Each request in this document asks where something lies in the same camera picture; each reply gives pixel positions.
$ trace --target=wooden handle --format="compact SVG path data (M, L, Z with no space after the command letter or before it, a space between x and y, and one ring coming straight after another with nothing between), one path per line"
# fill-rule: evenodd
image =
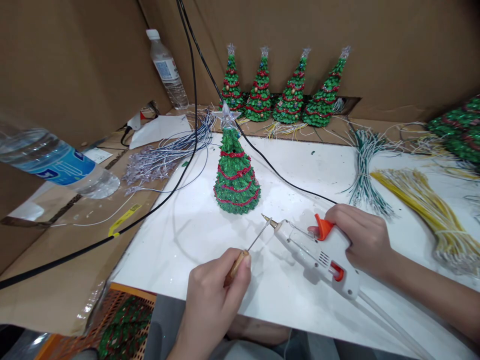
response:
M235 262L231 266L230 271L228 272L228 274L225 277L225 282L223 283L224 288L226 288L227 286L230 286L230 284L234 281L235 277L237 276L237 271L239 270L239 266L242 263L242 260L248 254L249 254L248 251L242 250L240 255L238 255L238 258L235 260Z

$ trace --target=red garland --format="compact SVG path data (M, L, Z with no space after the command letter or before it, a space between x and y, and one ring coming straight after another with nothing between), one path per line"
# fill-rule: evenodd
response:
M236 172L236 175L234 176L227 176L225 175L224 171L222 170L222 168L220 167L220 164L218 164L218 172L221 173L223 175L223 177L225 179L228 179L228 180L236 180L238 178L241 178L242 176L244 176L246 173L248 173L250 171L250 169L252 168L252 165L248 165L248 167L244 168L243 170L238 170Z
M260 100L262 100L262 101L267 101L268 99L270 99L270 95L268 95L267 97L263 98L259 93L256 94L256 95L251 95L251 94L250 94L250 99L252 99L252 100L260 99Z
M470 147L475 150L480 152L480 145L477 145L475 143L475 140L470 136L470 135L462 135L462 138L465 140L465 142L470 145Z
M220 151L220 156L228 156L231 158L243 158L245 156L245 151L228 153L222 150Z
M222 90L221 91L221 95L224 97L224 98L234 98L234 99L239 99L242 97L242 95L238 95L238 96L235 96L233 92L229 92L227 94L224 93L224 91Z
M260 113L263 113L263 112L266 112L269 107L268 106L265 106L263 109L260 109L260 110L255 110L253 107L251 107L250 105L245 105L245 109L248 109L248 110L252 110L253 112L256 112L257 114L260 114Z
M292 97L291 99L288 99L288 98L287 98L287 95L285 95L284 93L282 94L282 96L283 96L283 100L285 100L285 101L294 101L294 100L295 100L295 101L298 101L298 102L302 102L302 101L303 101L303 99L300 100L299 97L296 96L296 95L295 95L294 97Z
M236 88L239 84L240 84L240 83L239 83L238 80L235 81L233 84L230 84L230 83L227 81L227 79L223 79L223 85L225 85L225 86L228 85L228 86L231 87L231 88Z
M321 101L323 101L325 104L328 104L328 105L332 105L335 103L335 100L332 100L332 101L327 101L327 99L325 97L319 97L318 99L313 99L314 102L316 103L319 103Z
M322 119L329 118L329 117L331 117L331 116L333 115L332 112L329 112L329 113L323 115L323 114L320 114L318 111L310 112L310 111L308 111L307 109L305 109L305 113L306 113L307 115L318 115L318 116L321 117Z
M474 113L474 114L480 114L480 110L473 110L473 109L470 109L468 108L467 106L468 104L465 104L461 107L461 109L466 112L466 113Z
M321 88L325 93L329 94L329 93L332 93L334 91L338 91L340 89L340 86L334 86L331 90L328 90L324 87Z
M231 107L230 110L231 110L231 111L235 111L235 110L240 109L241 107L242 107L242 103L239 103L237 106Z
M250 178L250 182L248 183L247 187L246 188L243 188L243 189L240 189L240 190L235 190L235 188L233 186L227 186L225 184L223 184L221 187L224 188L224 189L228 189L228 190L231 190L233 191L234 193L243 193L245 191L247 191L248 189L250 189L250 186L252 186L252 182L254 181L255 179L255 171L252 171L251 172L251 178Z
M442 121L444 124L453 126L455 129L459 129L459 130L461 130L461 131L467 130L467 129L464 128L464 127L462 126L462 124L460 124L458 121L450 120L450 119L448 119L447 117L445 117L445 115L441 118L441 121Z
M296 91L300 91L300 90L303 90L305 88L305 84L302 84L300 87L295 87L294 84L289 83L286 87L295 89Z
M247 202L232 202L230 200L221 200L219 199L219 197L217 196L217 191L215 190L215 186L213 186L213 192L215 194L215 197L216 199L220 202L220 203L223 203L223 204L232 204L232 205L235 205L235 206L238 206L238 207L244 207L245 205L248 205L250 204L253 200L256 200L258 199L259 197L259 191L260 191L260 188L258 188L256 191L255 191L255 195L253 195L250 200L248 200Z
M277 113L287 113L287 114L290 114L290 115L295 115L295 114L298 114L300 112L300 109L298 109L297 111L288 111L287 109L279 110L278 105L275 108L275 110L276 110Z
M253 87L254 87L254 88L258 88L259 90L265 90L265 89L268 89L268 88L269 88L269 83L267 82L265 85L260 86L259 83L255 80L255 81L253 82Z

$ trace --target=clear plastic star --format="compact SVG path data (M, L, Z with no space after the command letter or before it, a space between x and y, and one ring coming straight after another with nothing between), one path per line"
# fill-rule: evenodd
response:
M341 50L340 58L341 58L341 59L346 59L346 58L348 58L351 49L352 49L351 46L346 46L346 47L344 47L344 48Z
M220 127L222 129L236 129L235 119L242 113L239 111L230 111L226 102L223 102L223 108L221 111L214 111L213 115L220 119Z
M229 43L226 48L228 49L228 56L235 55L236 47L232 43Z
M303 52L301 53L301 57L302 57L302 58L308 58L308 57L309 57L310 50L312 50L312 49L310 48L310 46L304 48L304 49L303 49Z
M263 58L263 57L266 57L266 58L269 57L269 50L270 50L270 48L269 48L268 46L265 45L265 46L261 47L260 50L261 50L261 57L262 57L262 58Z

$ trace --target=water bottle cap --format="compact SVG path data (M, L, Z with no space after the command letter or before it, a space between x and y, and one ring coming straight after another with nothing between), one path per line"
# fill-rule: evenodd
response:
M146 35L150 40L160 40L159 32L155 29L148 29Z

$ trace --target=table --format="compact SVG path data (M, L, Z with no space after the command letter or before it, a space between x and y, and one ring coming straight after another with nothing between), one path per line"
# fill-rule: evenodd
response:
M221 134L213 134L219 145ZM353 182L355 149L348 146L251 137L277 171L293 184L318 192L337 202L347 203L342 192ZM240 140L260 182L261 199L246 215L221 210L213 195L220 150L209 146L187 170L184 184L202 170L198 179L171 199L141 226L111 281L177 299L185 299L190 270L219 257L228 247L246 248L263 227L260 213L276 221L288 219L301 227L315 225L314 214L324 215L331 204L297 191L281 181L242 138ZM392 157L385 152L375 156L371 170L416 167L426 173L430 185L453 208L466 230L479 233L479 225L463 199L476 193L475 185L424 167L431 160L410 154ZM172 176L171 190L183 170ZM433 258L435 238L421 219L386 188L374 185L392 205L399 218L388 222L392 247L401 254L434 271L480 291L480 282L457 276L442 268ZM162 194L157 204L166 197ZM267 228L251 249L252 281L240 308L249 317L282 324L392 353L416 357L360 299L350 302L339 296L328 283L311 283L303 268ZM461 336L420 305L414 304L370 276L361 274L361 289L419 341L435 359L476 359Z

